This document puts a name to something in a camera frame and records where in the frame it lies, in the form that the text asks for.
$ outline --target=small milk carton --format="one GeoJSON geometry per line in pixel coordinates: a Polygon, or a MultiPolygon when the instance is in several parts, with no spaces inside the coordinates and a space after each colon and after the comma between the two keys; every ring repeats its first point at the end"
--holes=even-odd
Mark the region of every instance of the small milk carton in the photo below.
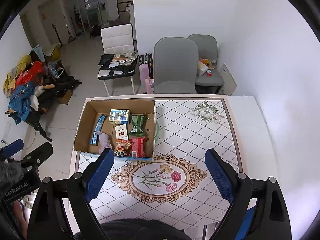
{"type": "Polygon", "coordinates": [[[130,110],[111,109],[109,122],[113,124],[129,124],[130,110]]]}

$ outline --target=fuzzy microphone cover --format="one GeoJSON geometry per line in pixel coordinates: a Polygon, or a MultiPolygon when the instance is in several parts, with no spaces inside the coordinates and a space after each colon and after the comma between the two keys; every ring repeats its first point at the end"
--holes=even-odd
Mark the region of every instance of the fuzzy microphone cover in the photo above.
{"type": "Polygon", "coordinates": [[[0,189],[12,187],[23,178],[21,164],[0,162],[0,189]]]}

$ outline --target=pink bag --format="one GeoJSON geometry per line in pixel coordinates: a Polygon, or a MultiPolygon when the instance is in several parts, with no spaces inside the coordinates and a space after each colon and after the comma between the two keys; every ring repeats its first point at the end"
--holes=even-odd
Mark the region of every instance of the pink bag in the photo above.
{"type": "Polygon", "coordinates": [[[148,64],[142,64],[139,66],[140,71],[140,83],[141,83],[141,90],[144,94],[147,93],[146,90],[146,82],[144,81],[145,78],[149,76],[149,68],[148,64]]]}
{"type": "Polygon", "coordinates": [[[147,94],[153,94],[155,91],[155,82],[153,78],[144,78],[146,84],[147,94]]]}

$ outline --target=white wall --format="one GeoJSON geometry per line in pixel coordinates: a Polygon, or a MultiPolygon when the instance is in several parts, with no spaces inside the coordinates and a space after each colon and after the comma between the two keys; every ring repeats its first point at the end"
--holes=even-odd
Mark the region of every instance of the white wall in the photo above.
{"type": "MultiPolygon", "coordinates": [[[[23,30],[19,15],[13,20],[0,39],[0,48],[0,76],[2,77],[2,82],[4,82],[7,73],[18,64],[20,58],[31,51],[31,46],[23,30]]],[[[25,122],[16,125],[13,119],[8,118],[4,113],[8,111],[9,98],[3,93],[0,93],[0,102],[0,138],[4,137],[5,131],[7,131],[7,122],[9,122],[11,126],[6,141],[11,143],[19,138],[24,140],[28,125],[25,122]]]]}
{"type": "Polygon", "coordinates": [[[299,239],[320,209],[320,43],[288,0],[237,0],[231,22],[218,65],[263,111],[299,239]]]}
{"type": "MultiPolygon", "coordinates": [[[[39,16],[39,11],[38,11],[38,6],[47,2],[49,0],[31,0],[22,10],[21,14],[27,12],[28,14],[28,19],[30,20],[30,28],[34,34],[34,38],[38,44],[40,44],[43,48],[46,48],[50,46],[50,41],[45,33],[45,30],[43,28],[40,16],[39,16]]],[[[60,9],[61,11],[61,6],[59,4],[60,0],[56,0],[57,2],[57,8],[60,9]]],[[[116,0],[107,0],[108,3],[108,9],[113,10],[113,15],[115,11],[117,11],[117,4],[116,0]]],[[[65,26],[65,22],[63,19],[63,13],[59,16],[59,22],[57,22],[57,31],[59,33],[59,36],[61,38],[61,41],[63,43],[66,43],[69,36],[68,36],[68,31],[65,26]]]]}
{"type": "Polygon", "coordinates": [[[166,36],[227,35],[236,0],[133,0],[139,53],[153,52],[166,36]]]}

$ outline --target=brown cardboard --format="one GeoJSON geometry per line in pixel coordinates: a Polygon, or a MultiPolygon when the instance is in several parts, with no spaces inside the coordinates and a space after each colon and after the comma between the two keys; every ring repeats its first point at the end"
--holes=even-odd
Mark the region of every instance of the brown cardboard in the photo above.
{"type": "Polygon", "coordinates": [[[67,105],[69,103],[71,96],[72,96],[72,91],[68,89],[67,92],[64,94],[64,96],[62,98],[57,98],[57,100],[60,104],[67,105]]]}
{"type": "MultiPolygon", "coordinates": [[[[111,109],[129,109],[131,114],[148,114],[148,119],[143,130],[148,135],[148,141],[145,143],[145,153],[147,157],[152,157],[154,150],[154,138],[156,132],[155,124],[155,102],[153,100],[104,100],[104,101],[88,101],[85,105],[83,113],[80,117],[78,130],[74,142],[74,150],[80,152],[88,152],[99,154],[100,143],[97,146],[90,145],[95,125],[102,114],[106,115],[101,131],[109,135],[113,149],[116,145],[115,127],[118,124],[109,122],[109,114],[111,109]]],[[[132,129],[132,123],[127,126],[128,131],[132,129]]]]}
{"type": "Polygon", "coordinates": [[[209,68],[209,69],[215,69],[215,68],[216,68],[216,64],[213,64],[213,65],[210,64],[210,65],[208,66],[208,68],[209,68]]]}

